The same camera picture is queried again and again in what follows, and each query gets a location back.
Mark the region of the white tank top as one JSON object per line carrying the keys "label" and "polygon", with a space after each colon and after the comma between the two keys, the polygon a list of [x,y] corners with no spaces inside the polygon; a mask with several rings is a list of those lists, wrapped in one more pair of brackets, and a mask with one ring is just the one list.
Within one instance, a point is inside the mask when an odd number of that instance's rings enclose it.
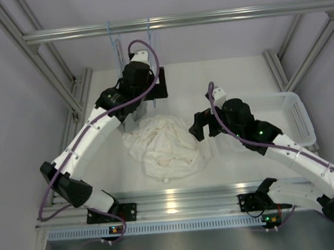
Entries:
{"label": "white tank top", "polygon": [[211,146],[189,133],[190,121],[171,115],[145,118],[122,136],[128,154],[143,172],[165,184],[203,171],[212,159]]}

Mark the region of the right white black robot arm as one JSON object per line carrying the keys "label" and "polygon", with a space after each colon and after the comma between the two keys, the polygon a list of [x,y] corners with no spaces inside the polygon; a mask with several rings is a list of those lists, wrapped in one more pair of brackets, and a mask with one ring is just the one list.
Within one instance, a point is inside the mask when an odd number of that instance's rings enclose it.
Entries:
{"label": "right white black robot arm", "polygon": [[280,162],[310,181],[310,185],[301,185],[266,178],[256,190],[261,207],[297,205],[313,209],[334,223],[334,164],[298,145],[276,126],[255,119],[249,105],[237,98],[195,113],[189,132],[197,141],[204,139],[204,126],[209,128],[209,137],[228,134],[246,149]]}

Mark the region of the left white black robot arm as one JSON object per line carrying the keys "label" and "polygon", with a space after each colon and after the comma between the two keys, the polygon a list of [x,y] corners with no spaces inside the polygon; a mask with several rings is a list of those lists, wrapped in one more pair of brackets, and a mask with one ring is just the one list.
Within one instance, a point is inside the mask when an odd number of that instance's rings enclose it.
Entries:
{"label": "left white black robot arm", "polygon": [[99,213],[107,222],[119,217],[119,202],[105,190],[84,179],[85,169],[105,139],[145,100],[168,97],[164,68],[152,71],[148,61],[130,61],[117,84],[104,90],[75,138],[52,162],[43,162],[40,172],[48,187],[73,208]]}

